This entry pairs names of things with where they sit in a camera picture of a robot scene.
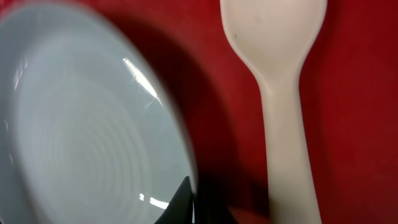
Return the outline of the light blue plate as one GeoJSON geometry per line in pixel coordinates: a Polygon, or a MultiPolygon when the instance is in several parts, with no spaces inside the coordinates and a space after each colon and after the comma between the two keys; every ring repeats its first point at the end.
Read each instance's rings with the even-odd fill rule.
{"type": "Polygon", "coordinates": [[[1,222],[155,223],[197,168],[172,100],[135,46],[85,7],[1,19],[1,222]]]}

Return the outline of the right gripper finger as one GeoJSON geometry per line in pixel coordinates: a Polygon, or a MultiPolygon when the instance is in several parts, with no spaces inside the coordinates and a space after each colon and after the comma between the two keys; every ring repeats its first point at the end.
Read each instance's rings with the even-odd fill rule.
{"type": "Polygon", "coordinates": [[[155,224],[192,224],[193,192],[190,178],[186,176],[155,224]]]}

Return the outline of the red serving tray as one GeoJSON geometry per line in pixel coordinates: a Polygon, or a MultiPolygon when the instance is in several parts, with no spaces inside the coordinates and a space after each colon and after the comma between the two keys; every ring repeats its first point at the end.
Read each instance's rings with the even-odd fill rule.
{"type": "MultiPolygon", "coordinates": [[[[271,223],[261,92],[219,1],[2,1],[88,8],[140,51],[172,100],[197,168],[200,223],[271,223]]],[[[397,222],[397,2],[327,1],[299,94],[323,223],[397,222]]]]}

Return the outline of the white plastic spoon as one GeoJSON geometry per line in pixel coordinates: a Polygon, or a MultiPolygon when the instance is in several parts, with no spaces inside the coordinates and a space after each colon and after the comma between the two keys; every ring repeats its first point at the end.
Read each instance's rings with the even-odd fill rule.
{"type": "Polygon", "coordinates": [[[221,0],[229,44],[261,92],[271,223],[320,223],[299,94],[326,0],[221,0]]]}

